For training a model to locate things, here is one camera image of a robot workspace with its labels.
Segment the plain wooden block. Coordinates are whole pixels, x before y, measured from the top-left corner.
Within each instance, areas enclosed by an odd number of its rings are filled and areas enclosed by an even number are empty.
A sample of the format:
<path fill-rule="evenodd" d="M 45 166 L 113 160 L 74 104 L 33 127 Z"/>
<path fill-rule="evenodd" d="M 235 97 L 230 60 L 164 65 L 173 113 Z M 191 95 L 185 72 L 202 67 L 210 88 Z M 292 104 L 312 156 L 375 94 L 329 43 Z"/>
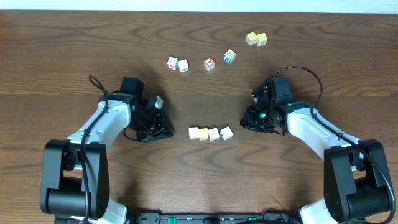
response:
<path fill-rule="evenodd" d="M 233 132 L 229 126 L 220 130 L 220 136 L 225 141 L 233 136 Z"/>

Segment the yellow number wooden block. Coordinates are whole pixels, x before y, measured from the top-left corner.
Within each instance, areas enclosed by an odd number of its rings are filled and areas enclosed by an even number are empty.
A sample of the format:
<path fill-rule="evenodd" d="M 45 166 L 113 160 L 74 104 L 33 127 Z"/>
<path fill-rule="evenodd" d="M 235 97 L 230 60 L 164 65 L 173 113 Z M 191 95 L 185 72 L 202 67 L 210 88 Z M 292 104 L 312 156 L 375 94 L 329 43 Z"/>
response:
<path fill-rule="evenodd" d="M 206 141 L 209 139 L 208 128 L 200 128 L 198 130 L 198 137 L 201 141 Z"/>

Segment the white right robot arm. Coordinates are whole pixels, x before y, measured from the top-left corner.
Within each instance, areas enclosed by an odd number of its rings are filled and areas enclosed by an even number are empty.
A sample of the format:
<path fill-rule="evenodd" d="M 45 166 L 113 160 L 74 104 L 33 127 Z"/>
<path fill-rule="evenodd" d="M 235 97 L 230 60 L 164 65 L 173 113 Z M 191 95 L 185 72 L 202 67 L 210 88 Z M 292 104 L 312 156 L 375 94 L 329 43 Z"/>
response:
<path fill-rule="evenodd" d="M 396 197 L 382 144 L 346 134 L 306 101 L 269 100 L 248 106 L 241 126 L 250 131 L 291 134 L 323 161 L 323 198 L 300 209 L 303 223 L 347 223 L 387 212 L 395 215 Z"/>

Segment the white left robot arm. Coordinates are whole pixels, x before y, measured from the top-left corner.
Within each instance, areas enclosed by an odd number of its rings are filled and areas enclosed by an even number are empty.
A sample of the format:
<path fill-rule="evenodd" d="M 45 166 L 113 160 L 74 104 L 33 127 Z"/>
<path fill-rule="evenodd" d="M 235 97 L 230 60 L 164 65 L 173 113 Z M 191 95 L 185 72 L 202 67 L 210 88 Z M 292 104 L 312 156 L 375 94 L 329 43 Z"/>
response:
<path fill-rule="evenodd" d="M 172 137 L 159 96 L 109 93 L 91 118 L 65 140 L 44 148 L 40 208 L 55 223 L 134 223 L 127 206 L 110 198 L 107 153 L 126 128 L 138 142 Z"/>

